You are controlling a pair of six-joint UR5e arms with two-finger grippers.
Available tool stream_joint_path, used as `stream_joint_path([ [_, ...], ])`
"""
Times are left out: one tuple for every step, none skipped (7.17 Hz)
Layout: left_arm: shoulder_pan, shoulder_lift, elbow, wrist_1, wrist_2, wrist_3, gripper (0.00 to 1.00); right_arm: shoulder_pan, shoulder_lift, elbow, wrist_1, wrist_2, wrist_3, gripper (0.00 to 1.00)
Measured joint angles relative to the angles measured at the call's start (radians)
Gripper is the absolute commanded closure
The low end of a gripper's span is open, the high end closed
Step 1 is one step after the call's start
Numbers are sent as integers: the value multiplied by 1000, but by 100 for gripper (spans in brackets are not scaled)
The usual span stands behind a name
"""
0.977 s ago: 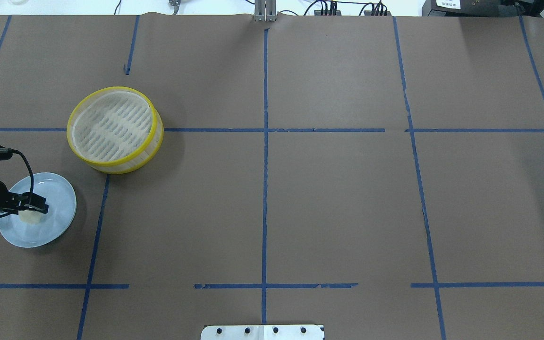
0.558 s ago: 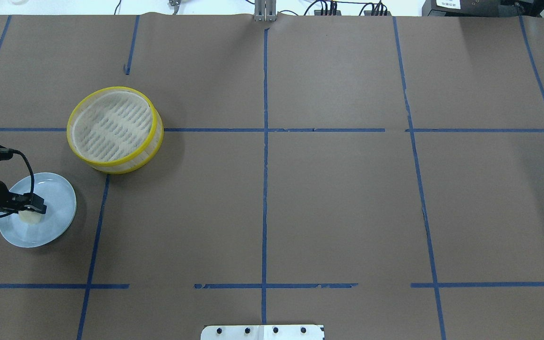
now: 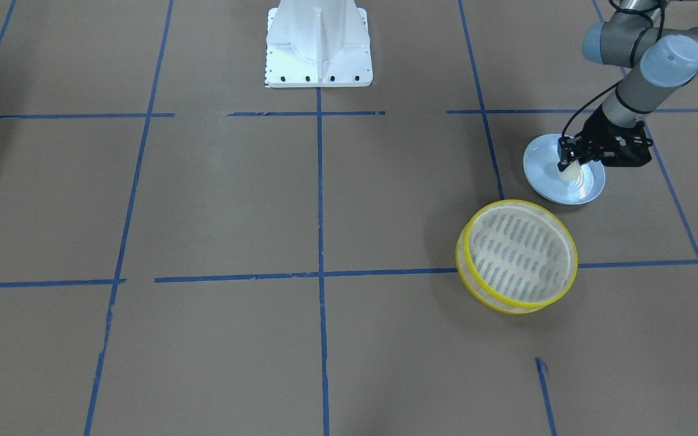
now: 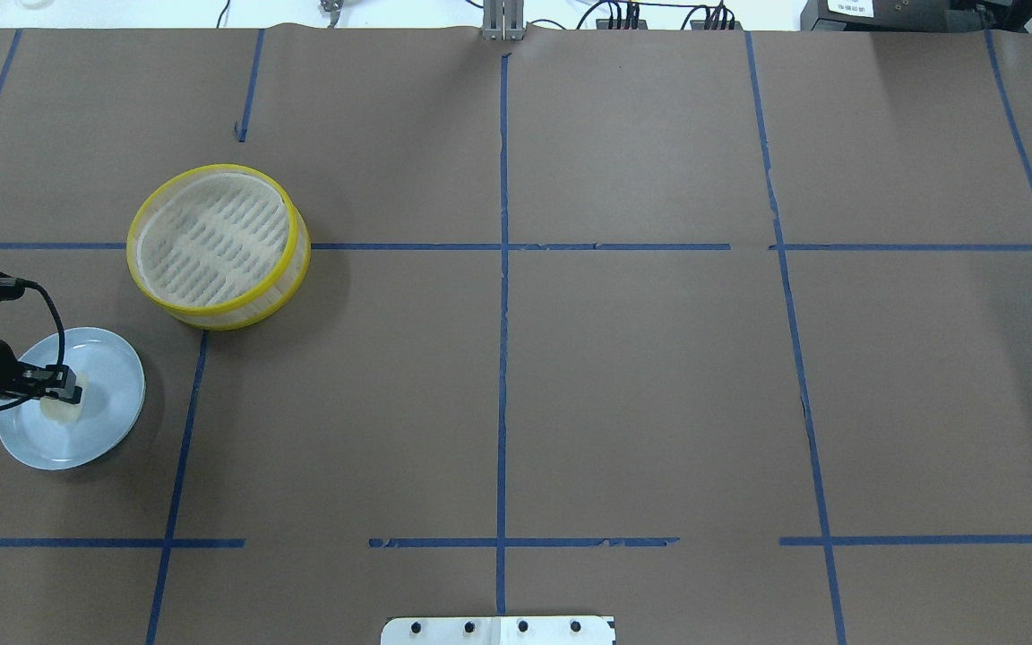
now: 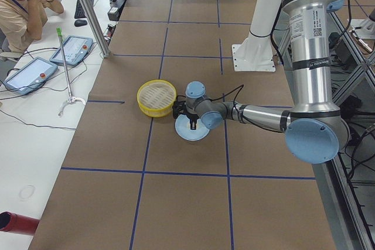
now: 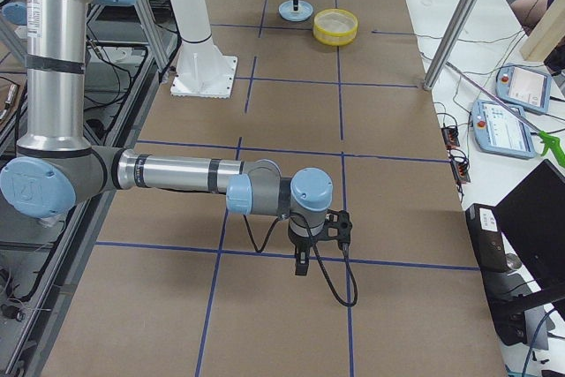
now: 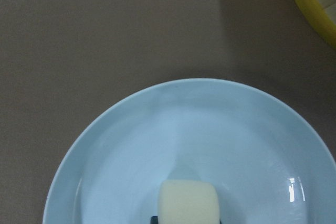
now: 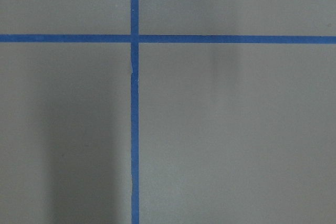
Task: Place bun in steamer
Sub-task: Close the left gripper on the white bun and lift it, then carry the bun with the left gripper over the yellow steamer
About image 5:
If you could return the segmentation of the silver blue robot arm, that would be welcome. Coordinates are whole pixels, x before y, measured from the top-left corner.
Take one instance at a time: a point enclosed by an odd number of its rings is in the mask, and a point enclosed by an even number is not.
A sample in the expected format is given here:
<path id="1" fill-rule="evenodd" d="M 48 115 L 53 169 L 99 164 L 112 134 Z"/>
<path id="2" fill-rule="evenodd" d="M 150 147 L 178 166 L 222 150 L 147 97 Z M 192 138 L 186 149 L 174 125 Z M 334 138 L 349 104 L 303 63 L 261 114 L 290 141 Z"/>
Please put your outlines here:
<path id="1" fill-rule="evenodd" d="M 281 0 L 289 16 L 294 106 L 287 110 L 214 102 L 198 81 L 186 87 L 184 113 L 191 128 L 201 120 L 208 129 L 225 119 L 285 134 L 288 149 L 311 164 L 333 159 L 350 138 L 349 127 L 332 101 L 327 15 L 344 0 Z"/>

